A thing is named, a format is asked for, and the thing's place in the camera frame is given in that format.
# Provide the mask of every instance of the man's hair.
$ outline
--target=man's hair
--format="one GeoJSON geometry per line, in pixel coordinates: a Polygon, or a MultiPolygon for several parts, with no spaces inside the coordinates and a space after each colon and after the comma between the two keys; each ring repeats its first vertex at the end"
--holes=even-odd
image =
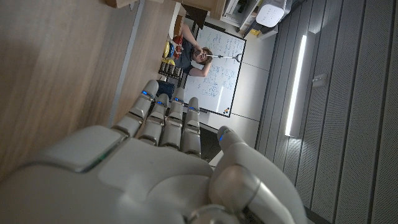
{"type": "MultiPolygon", "coordinates": [[[[202,48],[203,51],[207,54],[207,55],[213,55],[213,53],[211,52],[211,50],[207,47],[202,48]]],[[[213,57],[207,56],[207,59],[205,61],[200,62],[199,64],[201,65],[207,65],[208,63],[210,63],[213,60],[213,57]]]]}

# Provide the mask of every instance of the shelf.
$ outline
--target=shelf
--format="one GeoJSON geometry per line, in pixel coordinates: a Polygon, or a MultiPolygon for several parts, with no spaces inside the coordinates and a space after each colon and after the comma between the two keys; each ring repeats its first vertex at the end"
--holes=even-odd
{"type": "Polygon", "coordinates": [[[232,14],[224,12],[224,16],[220,20],[242,29],[258,5],[258,2],[259,0],[248,0],[242,13],[238,13],[239,7],[236,6],[232,14]]]}
{"type": "Polygon", "coordinates": [[[241,13],[228,14],[226,13],[221,21],[231,24],[232,26],[241,27],[243,16],[241,13]]]}
{"type": "Polygon", "coordinates": [[[236,8],[236,5],[238,4],[238,1],[239,1],[239,0],[229,0],[229,1],[228,1],[228,4],[227,4],[226,7],[225,7],[225,10],[224,10],[224,14],[223,14],[223,15],[225,15],[226,13],[232,14],[233,11],[234,11],[235,8],[236,8]]]}

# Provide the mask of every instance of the wooden surface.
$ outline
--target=wooden surface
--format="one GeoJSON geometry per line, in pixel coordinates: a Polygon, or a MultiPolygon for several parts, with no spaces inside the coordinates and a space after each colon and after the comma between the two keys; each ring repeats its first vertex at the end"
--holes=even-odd
{"type": "Polygon", "coordinates": [[[138,0],[105,0],[105,3],[111,7],[122,8],[136,1],[138,0]]]}
{"type": "Polygon", "coordinates": [[[174,7],[175,2],[171,0],[165,0],[163,4],[145,2],[114,122],[129,111],[146,83],[159,77],[157,72],[174,7]]]}
{"type": "MultiPolygon", "coordinates": [[[[157,78],[174,4],[146,1],[118,118],[157,78]]],[[[107,124],[136,10],[99,0],[1,1],[0,179],[76,129],[107,124]]]]}
{"type": "Polygon", "coordinates": [[[210,12],[210,17],[220,20],[224,13],[226,0],[174,0],[181,4],[186,4],[198,9],[203,9],[210,12]]]}

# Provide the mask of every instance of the red object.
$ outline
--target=red object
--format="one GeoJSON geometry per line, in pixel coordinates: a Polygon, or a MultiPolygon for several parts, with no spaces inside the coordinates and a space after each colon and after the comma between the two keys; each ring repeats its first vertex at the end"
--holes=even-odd
{"type": "Polygon", "coordinates": [[[180,36],[175,36],[173,38],[173,41],[177,44],[177,46],[175,46],[175,50],[174,50],[174,57],[175,59],[179,59],[180,58],[180,54],[181,54],[181,45],[182,45],[182,34],[180,36]]]}
{"type": "Polygon", "coordinates": [[[179,36],[175,36],[173,38],[173,41],[177,44],[177,45],[182,45],[182,34],[179,36]]]}

